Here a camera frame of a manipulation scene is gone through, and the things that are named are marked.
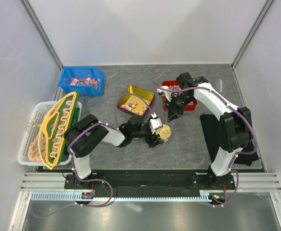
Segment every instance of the black cloth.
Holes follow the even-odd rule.
[[[219,145],[217,143],[217,128],[218,128],[218,120],[214,115],[201,115],[200,116],[202,130],[204,134],[204,138],[206,140],[207,148],[209,151],[209,155],[211,161],[213,162],[216,158]],[[250,152],[253,150],[254,145],[252,142],[249,142],[245,148],[243,148],[243,152]],[[239,157],[236,158],[235,164],[245,164],[248,166],[252,165],[252,162],[258,160],[259,157],[257,153],[253,153],[250,155],[239,154]]]

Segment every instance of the white wall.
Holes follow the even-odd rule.
[[[0,0],[0,231],[7,230],[25,168],[17,154],[33,107],[52,100],[59,77],[18,0]]]
[[[262,157],[281,182],[281,0],[273,3],[237,71]]]
[[[265,0],[30,0],[64,65],[231,63]]]

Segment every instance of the blue plastic basket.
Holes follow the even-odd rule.
[[[59,79],[58,87],[62,87],[66,94],[78,91],[79,96],[101,96],[104,88],[104,73],[97,67],[92,66],[65,66]],[[72,78],[99,78],[98,89],[90,85],[70,85]]]

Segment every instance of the white plastic basket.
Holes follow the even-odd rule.
[[[57,101],[47,101],[47,102],[41,102],[35,105],[32,116],[30,120],[35,120],[35,123],[39,124],[44,115],[55,105]],[[79,118],[78,121],[80,120],[80,114],[81,114],[81,103],[77,102],[76,107],[78,107],[79,110]],[[43,162],[31,162],[28,159],[28,151],[29,151],[29,146],[32,142],[32,140],[36,137],[36,135],[39,132],[39,127],[35,126],[33,128],[29,128],[28,131],[26,131],[25,137],[23,139],[23,142],[21,144],[21,148],[18,154],[17,161],[21,165],[28,165],[28,166],[44,166]],[[71,157],[69,157],[66,161],[60,162],[58,165],[66,165],[71,161]]]

